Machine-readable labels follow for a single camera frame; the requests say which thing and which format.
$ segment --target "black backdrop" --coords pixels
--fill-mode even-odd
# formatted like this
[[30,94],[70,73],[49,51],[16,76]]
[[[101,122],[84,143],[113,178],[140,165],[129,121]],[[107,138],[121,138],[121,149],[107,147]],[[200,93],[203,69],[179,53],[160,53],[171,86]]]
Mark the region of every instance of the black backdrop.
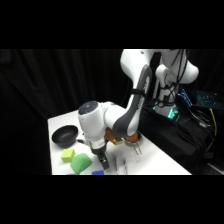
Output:
[[[77,110],[89,100],[120,105],[128,83],[120,68],[121,53],[0,50],[0,172],[50,174],[47,119]],[[159,58],[156,54],[152,60],[153,71]],[[198,88],[224,95],[224,49],[192,49],[190,61],[200,70]]]

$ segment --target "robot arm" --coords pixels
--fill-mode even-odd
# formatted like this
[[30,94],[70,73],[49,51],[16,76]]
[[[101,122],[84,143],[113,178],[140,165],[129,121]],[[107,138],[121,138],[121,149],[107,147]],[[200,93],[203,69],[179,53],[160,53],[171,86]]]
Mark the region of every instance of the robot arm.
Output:
[[156,71],[156,77],[160,83],[160,95],[155,112],[173,119],[178,114],[178,111],[175,111],[176,87],[178,86],[174,86],[173,83],[176,85],[192,83],[197,79],[199,70],[188,61],[185,49],[162,52],[162,61],[163,64]]
[[150,62],[153,49],[127,49],[121,57],[121,67],[133,82],[132,95],[126,109],[113,103],[88,102],[79,109],[79,121],[84,132],[84,139],[93,154],[106,170],[109,164],[105,155],[107,140],[106,128],[120,138],[134,135],[138,129],[139,117],[145,96],[152,80]]

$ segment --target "green sponge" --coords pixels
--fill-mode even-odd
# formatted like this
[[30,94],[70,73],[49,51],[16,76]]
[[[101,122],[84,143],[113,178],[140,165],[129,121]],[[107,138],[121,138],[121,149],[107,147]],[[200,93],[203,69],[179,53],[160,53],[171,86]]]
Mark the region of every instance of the green sponge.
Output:
[[75,157],[75,152],[73,149],[65,149],[61,156],[64,163],[71,163]]
[[76,174],[82,173],[86,168],[92,164],[91,159],[86,154],[80,154],[74,158],[71,163],[71,168]]

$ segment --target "cable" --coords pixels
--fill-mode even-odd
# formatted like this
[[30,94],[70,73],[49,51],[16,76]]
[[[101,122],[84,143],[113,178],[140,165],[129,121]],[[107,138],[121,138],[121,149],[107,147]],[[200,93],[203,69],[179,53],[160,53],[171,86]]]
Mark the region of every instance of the cable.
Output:
[[173,63],[172,63],[172,65],[171,65],[171,66],[173,66],[173,65],[174,65],[174,63],[176,62],[176,60],[177,60],[177,58],[178,58],[178,56],[179,56],[180,52],[181,52],[181,49],[178,51],[178,54],[177,54],[176,58],[174,59],[174,61],[173,61]]
[[211,114],[212,114],[212,117],[213,117],[213,120],[214,120],[214,124],[215,124],[215,137],[216,137],[218,130],[217,130],[217,124],[216,124],[216,120],[215,120],[215,115],[214,115],[212,109],[210,109],[210,111],[211,111]]
[[199,122],[201,122],[202,124],[206,125],[202,120],[200,120],[191,110],[189,107],[187,107],[189,112],[191,113],[191,115]]
[[[182,65],[183,52],[184,52],[184,50],[182,51],[182,54],[181,54],[181,62],[180,62],[180,66],[179,66],[179,72],[180,72],[181,65]],[[173,89],[173,91],[170,93],[170,95],[176,90],[177,86],[180,84],[180,82],[181,82],[181,80],[182,80],[182,78],[184,76],[184,73],[186,71],[186,67],[187,67],[187,63],[188,63],[188,58],[189,58],[190,50],[189,49],[186,49],[186,53],[187,53],[187,57],[186,57],[186,62],[185,62],[185,65],[184,65],[183,73],[182,73],[180,79],[179,80],[177,79],[178,80],[177,81],[177,84],[176,84],[175,88]]]

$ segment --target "table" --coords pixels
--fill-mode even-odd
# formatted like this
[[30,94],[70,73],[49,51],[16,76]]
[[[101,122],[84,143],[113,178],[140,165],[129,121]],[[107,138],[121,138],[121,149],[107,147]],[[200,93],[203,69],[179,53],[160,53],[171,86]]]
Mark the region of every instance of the table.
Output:
[[[67,175],[74,173],[70,164],[64,164],[61,160],[63,150],[51,140],[53,133],[60,127],[66,125],[75,125],[79,129],[79,134],[82,134],[78,120],[78,111],[48,120],[53,175]],[[116,157],[118,157],[118,172],[120,175],[125,174],[125,167],[122,162],[123,157],[125,157],[127,161],[128,175],[191,175],[151,141],[144,136],[142,137],[143,139],[139,144],[142,151],[140,157],[137,156],[134,148],[127,146],[125,143],[119,146],[108,143],[107,158],[110,163],[110,169],[105,172],[106,175],[117,175],[115,163]],[[70,148],[75,150],[76,155],[86,153],[93,161],[92,165],[83,171],[81,175],[92,175],[92,172],[102,170],[98,157],[92,154],[90,148],[78,142]]]

